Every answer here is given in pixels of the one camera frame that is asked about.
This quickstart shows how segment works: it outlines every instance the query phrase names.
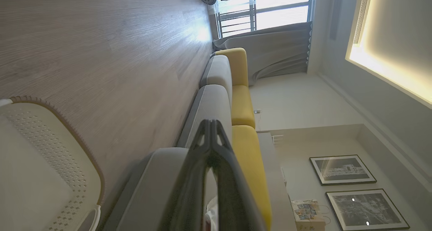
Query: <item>gray curtain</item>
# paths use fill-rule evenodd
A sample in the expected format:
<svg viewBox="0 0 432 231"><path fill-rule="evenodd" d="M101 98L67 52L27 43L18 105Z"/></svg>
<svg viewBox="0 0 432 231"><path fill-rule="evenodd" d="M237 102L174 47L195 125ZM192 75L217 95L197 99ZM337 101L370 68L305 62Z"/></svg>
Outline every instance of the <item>gray curtain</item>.
<svg viewBox="0 0 432 231"><path fill-rule="evenodd" d="M216 50L244 48L249 85L258 78L306 72L312 22L251 31L215 40Z"/></svg>

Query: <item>sofa armrest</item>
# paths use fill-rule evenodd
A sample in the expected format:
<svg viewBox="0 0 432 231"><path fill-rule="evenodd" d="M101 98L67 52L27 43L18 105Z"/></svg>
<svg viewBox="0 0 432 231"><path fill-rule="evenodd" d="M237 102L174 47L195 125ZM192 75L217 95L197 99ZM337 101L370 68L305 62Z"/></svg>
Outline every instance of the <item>sofa armrest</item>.
<svg viewBox="0 0 432 231"><path fill-rule="evenodd" d="M216 51L216 54L222 54L228 57L231 67L231 77L233 86L249 86L247 79L247 58L246 51L243 48L232 48Z"/></svg>

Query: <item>black and white photograph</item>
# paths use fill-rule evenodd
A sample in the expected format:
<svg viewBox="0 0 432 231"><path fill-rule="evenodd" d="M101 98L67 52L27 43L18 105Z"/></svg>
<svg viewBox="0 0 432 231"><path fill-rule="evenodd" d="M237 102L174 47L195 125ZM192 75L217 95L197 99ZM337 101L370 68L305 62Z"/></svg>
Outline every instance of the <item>black and white photograph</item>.
<svg viewBox="0 0 432 231"><path fill-rule="evenodd" d="M409 229L383 189L326 192L326 196L343 231Z"/></svg>
<svg viewBox="0 0 432 231"><path fill-rule="evenodd" d="M309 160L321 185L377 182L358 155L311 157Z"/></svg>

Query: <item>gray seat cushion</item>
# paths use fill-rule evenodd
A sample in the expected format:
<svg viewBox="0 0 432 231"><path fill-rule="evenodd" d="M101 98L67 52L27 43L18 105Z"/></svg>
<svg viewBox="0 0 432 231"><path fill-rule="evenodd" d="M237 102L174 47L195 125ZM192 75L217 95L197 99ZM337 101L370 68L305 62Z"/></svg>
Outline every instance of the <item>gray seat cushion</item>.
<svg viewBox="0 0 432 231"><path fill-rule="evenodd" d="M187 154L185 148L161 148L148 155L132 173L104 231L157 230ZM205 204L216 195L216 182L209 171Z"/></svg>
<svg viewBox="0 0 432 231"><path fill-rule="evenodd" d="M233 142L230 101L223 86L213 84L199 89L177 147L190 148L198 126L204 119L219 120L230 143Z"/></svg>
<svg viewBox="0 0 432 231"><path fill-rule="evenodd" d="M200 86L217 84L223 86L229 98L229 106L233 103L233 79L231 77L231 67L228 57L225 55L215 55L210 58L209 63L202 75Z"/></svg>

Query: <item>wooden floor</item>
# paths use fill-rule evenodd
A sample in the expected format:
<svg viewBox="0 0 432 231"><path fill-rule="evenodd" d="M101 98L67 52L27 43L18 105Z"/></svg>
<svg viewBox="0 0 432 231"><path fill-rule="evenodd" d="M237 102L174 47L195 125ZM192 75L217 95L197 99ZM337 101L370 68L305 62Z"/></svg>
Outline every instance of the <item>wooden floor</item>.
<svg viewBox="0 0 432 231"><path fill-rule="evenodd" d="M0 0L0 98L48 100L105 176L176 143L211 51L200 0Z"/></svg>

